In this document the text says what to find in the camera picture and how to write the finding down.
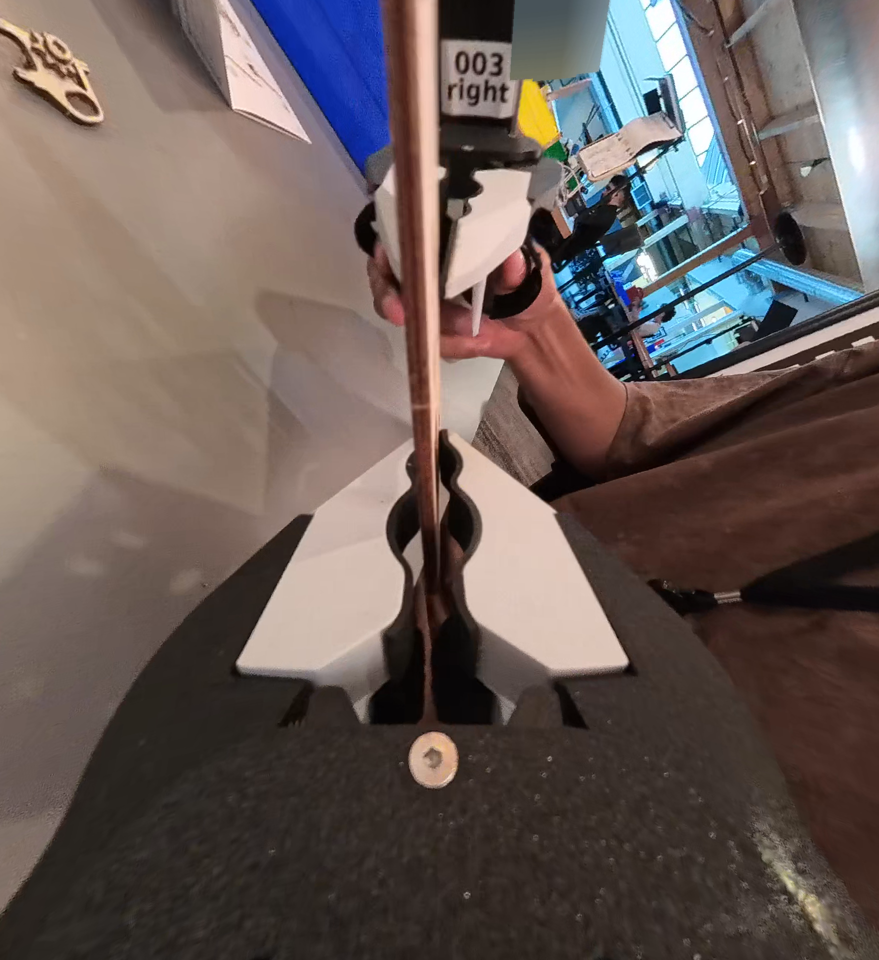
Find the person's right forearm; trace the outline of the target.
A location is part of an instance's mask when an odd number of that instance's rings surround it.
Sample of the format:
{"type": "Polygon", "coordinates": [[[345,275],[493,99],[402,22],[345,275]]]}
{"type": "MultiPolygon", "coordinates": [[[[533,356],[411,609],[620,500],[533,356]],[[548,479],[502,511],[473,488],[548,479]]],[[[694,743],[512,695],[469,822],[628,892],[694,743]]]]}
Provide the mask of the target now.
{"type": "Polygon", "coordinates": [[[600,480],[623,421],[627,391],[591,351],[563,299],[542,294],[517,320],[506,359],[554,451],[600,480]]]}

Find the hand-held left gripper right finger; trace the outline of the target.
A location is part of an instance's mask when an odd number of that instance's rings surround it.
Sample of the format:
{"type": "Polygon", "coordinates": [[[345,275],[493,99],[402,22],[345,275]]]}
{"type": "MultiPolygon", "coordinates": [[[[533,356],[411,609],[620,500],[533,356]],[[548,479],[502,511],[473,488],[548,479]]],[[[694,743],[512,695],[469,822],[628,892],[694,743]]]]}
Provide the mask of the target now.
{"type": "Polygon", "coordinates": [[[629,657],[558,513],[459,435],[442,431],[448,583],[458,670],[488,691],[494,714],[556,682],[617,676],[629,657]]]}

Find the grey rectangular air duct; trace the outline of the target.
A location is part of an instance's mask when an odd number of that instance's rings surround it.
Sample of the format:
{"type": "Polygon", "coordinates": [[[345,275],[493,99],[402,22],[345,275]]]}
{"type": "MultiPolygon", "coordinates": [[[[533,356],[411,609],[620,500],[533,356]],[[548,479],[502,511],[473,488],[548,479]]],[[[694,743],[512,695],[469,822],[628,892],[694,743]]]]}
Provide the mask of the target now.
{"type": "Polygon", "coordinates": [[[865,290],[879,289],[879,1],[793,1],[865,290]]]}

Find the white instruction booklet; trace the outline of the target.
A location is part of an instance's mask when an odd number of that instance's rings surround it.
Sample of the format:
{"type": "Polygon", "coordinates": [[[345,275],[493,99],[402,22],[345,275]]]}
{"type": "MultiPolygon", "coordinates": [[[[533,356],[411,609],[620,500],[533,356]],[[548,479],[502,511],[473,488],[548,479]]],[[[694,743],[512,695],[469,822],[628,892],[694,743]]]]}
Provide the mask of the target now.
{"type": "Polygon", "coordinates": [[[263,57],[241,2],[172,1],[170,5],[193,52],[233,113],[311,143],[263,57]]]}

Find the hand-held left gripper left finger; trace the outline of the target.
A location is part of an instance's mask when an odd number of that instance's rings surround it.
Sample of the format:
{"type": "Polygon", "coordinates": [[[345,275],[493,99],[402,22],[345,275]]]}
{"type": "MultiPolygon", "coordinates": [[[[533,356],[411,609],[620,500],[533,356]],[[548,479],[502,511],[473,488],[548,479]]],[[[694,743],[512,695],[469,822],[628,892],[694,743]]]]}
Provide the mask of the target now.
{"type": "Polygon", "coordinates": [[[382,634],[400,612],[402,564],[422,573],[419,532],[398,557],[387,540],[412,453],[408,439],[314,511],[235,663],[241,676],[339,687],[369,717],[388,678],[382,634]]]}

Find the black round disc on pole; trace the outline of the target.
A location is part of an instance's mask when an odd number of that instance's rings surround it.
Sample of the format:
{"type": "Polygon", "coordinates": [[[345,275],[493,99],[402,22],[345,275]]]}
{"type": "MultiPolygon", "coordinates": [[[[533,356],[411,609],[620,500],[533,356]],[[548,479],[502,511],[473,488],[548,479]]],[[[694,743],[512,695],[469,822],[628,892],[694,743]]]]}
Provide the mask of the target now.
{"type": "Polygon", "coordinates": [[[806,238],[801,226],[788,210],[782,209],[777,213],[772,225],[772,238],[771,245],[718,274],[713,278],[713,283],[730,279],[757,266],[761,261],[770,259],[774,254],[778,254],[780,259],[791,267],[801,267],[806,264],[808,256],[806,238]]]}

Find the wooden parts sheet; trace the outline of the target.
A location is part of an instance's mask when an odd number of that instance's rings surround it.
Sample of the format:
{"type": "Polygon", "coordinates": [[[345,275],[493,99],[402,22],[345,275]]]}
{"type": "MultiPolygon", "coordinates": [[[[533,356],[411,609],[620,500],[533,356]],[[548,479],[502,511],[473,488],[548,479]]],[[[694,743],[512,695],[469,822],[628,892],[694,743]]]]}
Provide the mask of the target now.
{"type": "Polygon", "coordinates": [[[438,723],[432,654],[442,619],[441,294],[439,289],[438,3],[381,3],[395,166],[397,246],[406,337],[414,491],[423,567],[418,587],[424,650],[424,724],[438,723]]]}

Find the blue plastic bin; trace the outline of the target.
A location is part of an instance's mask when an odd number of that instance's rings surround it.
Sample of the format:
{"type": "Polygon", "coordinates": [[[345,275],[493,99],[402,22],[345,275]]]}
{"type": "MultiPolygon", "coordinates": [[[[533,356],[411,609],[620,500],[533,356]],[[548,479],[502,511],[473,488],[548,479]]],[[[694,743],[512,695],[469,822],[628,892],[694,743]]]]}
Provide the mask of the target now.
{"type": "Polygon", "coordinates": [[[390,141],[378,1],[254,1],[359,170],[390,141]]]}

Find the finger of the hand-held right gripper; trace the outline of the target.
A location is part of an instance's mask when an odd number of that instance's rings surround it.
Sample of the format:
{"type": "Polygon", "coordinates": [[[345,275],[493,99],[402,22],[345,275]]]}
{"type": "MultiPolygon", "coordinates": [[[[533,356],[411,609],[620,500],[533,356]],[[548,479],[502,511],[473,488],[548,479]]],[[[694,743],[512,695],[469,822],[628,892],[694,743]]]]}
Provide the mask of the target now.
{"type": "Polygon", "coordinates": [[[391,267],[401,266],[397,166],[390,165],[373,195],[374,231],[391,267]]]}
{"type": "Polygon", "coordinates": [[[481,169],[480,187],[454,219],[441,269],[441,298],[453,300],[485,282],[524,242],[531,215],[531,169],[481,169]]]}

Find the printed paper strip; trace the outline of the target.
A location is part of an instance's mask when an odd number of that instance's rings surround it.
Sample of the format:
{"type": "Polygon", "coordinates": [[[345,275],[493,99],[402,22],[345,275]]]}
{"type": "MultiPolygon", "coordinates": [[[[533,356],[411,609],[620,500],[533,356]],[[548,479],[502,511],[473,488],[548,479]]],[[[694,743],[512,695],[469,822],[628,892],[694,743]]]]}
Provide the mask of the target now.
{"type": "Polygon", "coordinates": [[[581,148],[575,161],[592,184],[606,184],[636,161],[684,139],[686,130],[661,111],[633,119],[614,133],[581,148]]]}

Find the wooden frame piece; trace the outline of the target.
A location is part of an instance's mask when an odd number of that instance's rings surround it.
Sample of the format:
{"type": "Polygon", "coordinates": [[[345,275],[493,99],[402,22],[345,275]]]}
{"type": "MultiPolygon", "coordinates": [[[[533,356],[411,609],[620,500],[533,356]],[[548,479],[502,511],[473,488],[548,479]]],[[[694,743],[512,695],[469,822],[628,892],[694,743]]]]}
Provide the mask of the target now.
{"type": "Polygon", "coordinates": [[[89,65],[57,35],[15,25],[0,17],[0,36],[18,50],[13,78],[67,119],[86,128],[101,126],[106,114],[92,87],[89,65]]]}

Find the person's right hand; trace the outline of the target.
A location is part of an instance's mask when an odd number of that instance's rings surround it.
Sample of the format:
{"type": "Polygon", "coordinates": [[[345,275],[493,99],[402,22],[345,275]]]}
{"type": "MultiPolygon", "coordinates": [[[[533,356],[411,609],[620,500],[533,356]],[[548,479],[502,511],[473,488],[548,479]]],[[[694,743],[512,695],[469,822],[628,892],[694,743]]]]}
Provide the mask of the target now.
{"type": "MultiPolygon", "coordinates": [[[[483,315],[477,333],[472,331],[470,307],[451,300],[440,304],[439,344],[443,359],[492,358],[512,361],[524,352],[529,343],[569,321],[560,296],[546,250],[532,243],[505,259],[493,274],[493,287],[498,294],[511,294],[527,279],[530,268],[540,268],[541,289],[532,305],[507,318],[483,315]]],[[[366,261],[366,272],[376,313],[389,324],[403,328],[405,313],[399,282],[394,275],[385,247],[374,246],[373,256],[366,261]]]]}

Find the framed marker poster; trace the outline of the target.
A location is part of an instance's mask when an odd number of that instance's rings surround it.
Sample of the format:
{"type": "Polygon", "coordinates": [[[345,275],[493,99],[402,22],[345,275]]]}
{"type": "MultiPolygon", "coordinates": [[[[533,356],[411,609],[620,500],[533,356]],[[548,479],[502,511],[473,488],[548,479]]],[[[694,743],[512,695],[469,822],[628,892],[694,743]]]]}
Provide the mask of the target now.
{"type": "Polygon", "coordinates": [[[879,291],[707,361],[679,379],[787,371],[879,342],[879,291]]]}

